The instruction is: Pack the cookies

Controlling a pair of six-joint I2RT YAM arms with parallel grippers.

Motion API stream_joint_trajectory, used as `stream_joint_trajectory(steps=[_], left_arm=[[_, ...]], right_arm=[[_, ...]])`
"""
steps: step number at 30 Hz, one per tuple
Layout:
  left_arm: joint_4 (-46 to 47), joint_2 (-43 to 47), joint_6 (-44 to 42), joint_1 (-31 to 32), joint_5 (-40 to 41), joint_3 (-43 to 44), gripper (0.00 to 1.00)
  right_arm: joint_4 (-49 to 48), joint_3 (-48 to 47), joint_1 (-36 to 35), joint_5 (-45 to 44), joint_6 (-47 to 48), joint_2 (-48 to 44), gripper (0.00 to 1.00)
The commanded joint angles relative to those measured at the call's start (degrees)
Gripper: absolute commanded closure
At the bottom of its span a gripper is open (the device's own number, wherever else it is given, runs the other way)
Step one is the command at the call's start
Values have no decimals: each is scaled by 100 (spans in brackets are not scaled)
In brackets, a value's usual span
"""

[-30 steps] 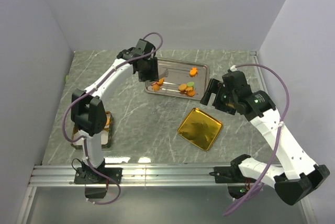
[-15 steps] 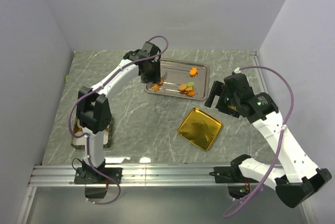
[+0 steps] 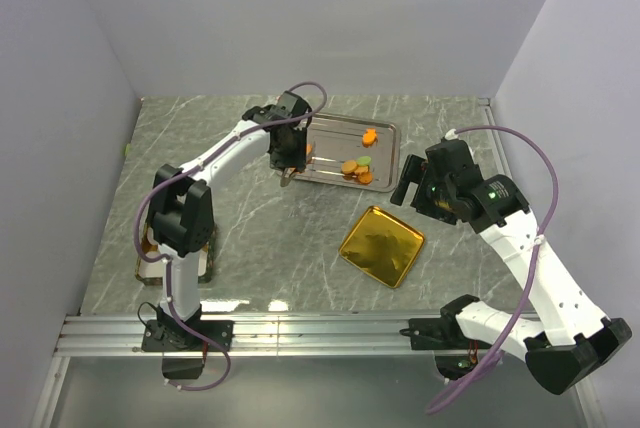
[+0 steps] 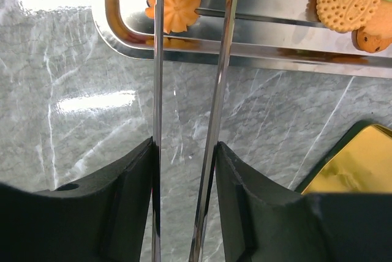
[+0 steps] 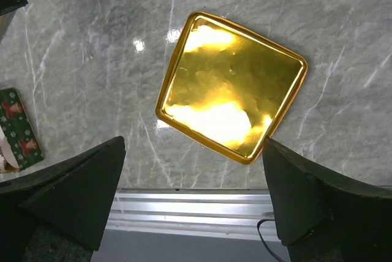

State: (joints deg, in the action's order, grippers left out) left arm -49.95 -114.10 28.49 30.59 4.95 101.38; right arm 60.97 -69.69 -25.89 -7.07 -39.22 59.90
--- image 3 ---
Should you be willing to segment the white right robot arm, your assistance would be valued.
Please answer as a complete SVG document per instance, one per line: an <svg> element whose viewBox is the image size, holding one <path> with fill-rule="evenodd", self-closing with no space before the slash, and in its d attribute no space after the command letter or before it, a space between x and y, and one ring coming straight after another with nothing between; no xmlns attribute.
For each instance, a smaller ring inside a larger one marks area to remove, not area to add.
<svg viewBox="0 0 640 428"><path fill-rule="evenodd" d="M402 333L415 350L489 347L496 358L522 360L535 381L560 395L597 370L632 337L622 318L610 318L573 279L547 241L515 182L504 174L486 178L461 139L443 139L424 156L406 158L391 201L401 205L409 186L412 208L454 225L468 224L500 257L538 318L497 310L473 295L446 304L436 321L412 319Z"/></svg>

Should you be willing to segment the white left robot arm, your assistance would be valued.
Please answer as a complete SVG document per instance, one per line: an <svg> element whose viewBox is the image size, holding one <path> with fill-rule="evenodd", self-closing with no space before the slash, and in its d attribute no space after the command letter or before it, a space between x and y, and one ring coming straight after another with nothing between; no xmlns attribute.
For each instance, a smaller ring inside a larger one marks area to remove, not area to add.
<svg viewBox="0 0 640 428"><path fill-rule="evenodd" d="M157 319L167 325L165 336L177 349L191 349L205 338L199 323L198 264L215 228L214 190L265 154L273 170L303 171L307 131L319 111L290 88L275 103L246 111L203 154L179 167L165 164L157 170L153 188L138 208L133 238L140 260L164 266Z"/></svg>

